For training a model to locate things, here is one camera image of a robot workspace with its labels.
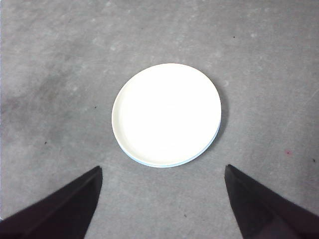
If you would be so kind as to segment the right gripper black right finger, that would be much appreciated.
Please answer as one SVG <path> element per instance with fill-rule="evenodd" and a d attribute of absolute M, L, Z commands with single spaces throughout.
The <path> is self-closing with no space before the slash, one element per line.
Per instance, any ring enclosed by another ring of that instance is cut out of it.
<path fill-rule="evenodd" d="M 224 179 L 245 239 L 317 239 L 319 217 L 283 198 L 231 164 Z"/>

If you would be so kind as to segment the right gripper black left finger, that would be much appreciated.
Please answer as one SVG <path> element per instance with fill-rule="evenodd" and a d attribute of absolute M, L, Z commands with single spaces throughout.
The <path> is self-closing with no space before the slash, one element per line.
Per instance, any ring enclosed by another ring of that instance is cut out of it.
<path fill-rule="evenodd" d="M 83 239 L 98 205 L 102 168 L 96 166 L 0 223 L 2 239 Z"/>

